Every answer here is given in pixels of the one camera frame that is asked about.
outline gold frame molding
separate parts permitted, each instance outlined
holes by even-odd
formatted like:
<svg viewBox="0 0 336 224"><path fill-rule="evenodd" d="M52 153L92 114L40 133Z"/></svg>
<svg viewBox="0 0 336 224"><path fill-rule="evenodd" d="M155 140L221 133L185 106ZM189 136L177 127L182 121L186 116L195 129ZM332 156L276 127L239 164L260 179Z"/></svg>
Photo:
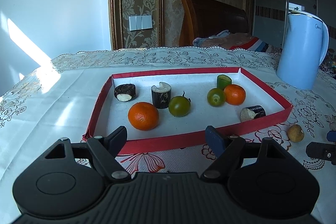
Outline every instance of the gold frame molding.
<svg viewBox="0 0 336 224"><path fill-rule="evenodd" d="M163 0L157 0L157 46L164 46ZM110 38L112 50L124 48L121 0L109 0Z"/></svg>

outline green tomato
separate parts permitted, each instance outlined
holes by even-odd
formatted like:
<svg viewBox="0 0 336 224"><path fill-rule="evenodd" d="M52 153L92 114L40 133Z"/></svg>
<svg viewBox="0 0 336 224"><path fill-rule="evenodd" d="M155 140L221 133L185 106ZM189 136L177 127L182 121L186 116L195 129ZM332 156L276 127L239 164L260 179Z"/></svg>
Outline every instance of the green tomato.
<svg viewBox="0 0 336 224"><path fill-rule="evenodd" d="M187 115L190 111L190 99L183 96L175 96L171 98L168 109L170 114L175 117L183 117Z"/></svg>
<svg viewBox="0 0 336 224"><path fill-rule="evenodd" d="M214 88L208 92L208 103L212 106L221 106L226 101L226 96L223 90Z"/></svg>

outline kettle lid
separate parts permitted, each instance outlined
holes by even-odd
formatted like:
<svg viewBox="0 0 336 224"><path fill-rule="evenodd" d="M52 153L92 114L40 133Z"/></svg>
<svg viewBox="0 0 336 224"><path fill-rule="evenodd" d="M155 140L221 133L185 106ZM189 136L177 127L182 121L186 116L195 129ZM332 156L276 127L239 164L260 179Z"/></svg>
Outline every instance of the kettle lid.
<svg viewBox="0 0 336 224"><path fill-rule="evenodd" d="M301 15L307 15L307 16L313 17L313 18L315 18L315 19L317 19L317 20L323 22L323 20L320 19L318 16L313 15L313 14L308 13L308 12L305 12L305 11L293 10L293 11L291 11L289 14L296 14L296 15L297 15L297 14L301 14Z"/></svg>

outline white floral tablecloth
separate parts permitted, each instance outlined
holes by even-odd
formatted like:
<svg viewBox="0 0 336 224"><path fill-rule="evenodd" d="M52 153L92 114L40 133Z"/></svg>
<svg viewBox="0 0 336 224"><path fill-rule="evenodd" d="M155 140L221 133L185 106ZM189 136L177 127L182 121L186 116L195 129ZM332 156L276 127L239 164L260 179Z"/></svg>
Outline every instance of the white floral tablecloth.
<svg viewBox="0 0 336 224"><path fill-rule="evenodd" d="M50 67L36 69L0 97L0 223L9 223L20 214L11 192L15 178L58 138L82 140L98 94L111 74L242 66L294 105L285 123L246 134L244 138L260 142L264 137L272 137L302 163L320 184L320 196L312 214L321 223L335 224L336 166L309 158L305 149L311 141L328 143L327 132L336 130L336 81L319 71L313 90L298 90L276 76L278 59L278 54L219 47L151 48L62 55L53 59ZM286 129L295 123L305 132L300 143L289 141L286 135ZM117 160L131 174L136 171L201 173L215 160L215 155L204 144L124 155ZM86 164L83 159L78 162Z"/></svg>

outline black ribbed surface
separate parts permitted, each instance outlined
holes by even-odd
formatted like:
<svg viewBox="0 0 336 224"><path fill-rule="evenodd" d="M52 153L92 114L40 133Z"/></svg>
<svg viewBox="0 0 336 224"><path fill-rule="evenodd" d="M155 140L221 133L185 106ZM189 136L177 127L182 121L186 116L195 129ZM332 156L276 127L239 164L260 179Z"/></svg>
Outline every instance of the black ribbed surface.
<svg viewBox="0 0 336 224"><path fill-rule="evenodd" d="M15 224L57 223L317 224L318 222L308 215L291 220L270 220L251 215L231 201L222 185L203 182L196 173L138 173L131 182L112 186L95 208L82 215L58 221L37 220L25 215L15 222Z"/></svg>

